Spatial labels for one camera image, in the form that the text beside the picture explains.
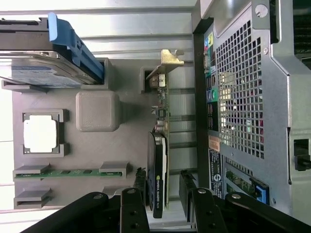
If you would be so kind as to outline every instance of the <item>blue latch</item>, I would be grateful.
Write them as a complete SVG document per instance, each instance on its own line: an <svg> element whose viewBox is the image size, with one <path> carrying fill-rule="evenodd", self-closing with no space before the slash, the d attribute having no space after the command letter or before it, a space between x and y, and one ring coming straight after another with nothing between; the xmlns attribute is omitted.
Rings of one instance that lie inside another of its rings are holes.
<svg viewBox="0 0 311 233"><path fill-rule="evenodd" d="M50 42L55 45L67 46L71 50L72 62L78 67L81 63L104 82L104 67L84 45L69 22L58 19L55 13L49 13Z"/></svg>

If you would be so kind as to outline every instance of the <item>hard drive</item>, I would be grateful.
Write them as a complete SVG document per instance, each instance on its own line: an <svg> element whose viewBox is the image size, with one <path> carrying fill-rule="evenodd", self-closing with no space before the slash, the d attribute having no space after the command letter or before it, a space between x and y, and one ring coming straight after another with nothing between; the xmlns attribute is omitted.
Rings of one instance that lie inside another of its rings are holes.
<svg viewBox="0 0 311 233"><path fill-rule="evenodd" d="M42 87L103 84L104 67L69 22L0 20L0 77Z"/></svg>
<svg viewBox="0 0 311 233"><path fill-rule="evenodd" d="M154 218L162 218L167 176L166 139L159 133L148 134L149 204Z"/></svg>

